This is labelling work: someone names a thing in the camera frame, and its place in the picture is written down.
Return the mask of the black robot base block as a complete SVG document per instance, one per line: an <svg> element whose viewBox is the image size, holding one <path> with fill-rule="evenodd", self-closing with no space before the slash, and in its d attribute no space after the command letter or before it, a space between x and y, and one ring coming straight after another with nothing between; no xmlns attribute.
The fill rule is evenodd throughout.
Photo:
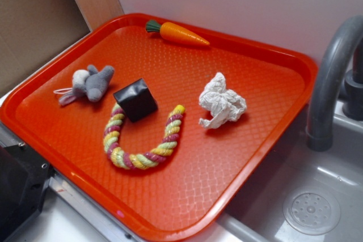
<svg viewBox="0 0 363 242"><path fill-rule="evenodd" d="M1 147L1 241L9 241L41 214L52 171L25 143Z"/></svg>

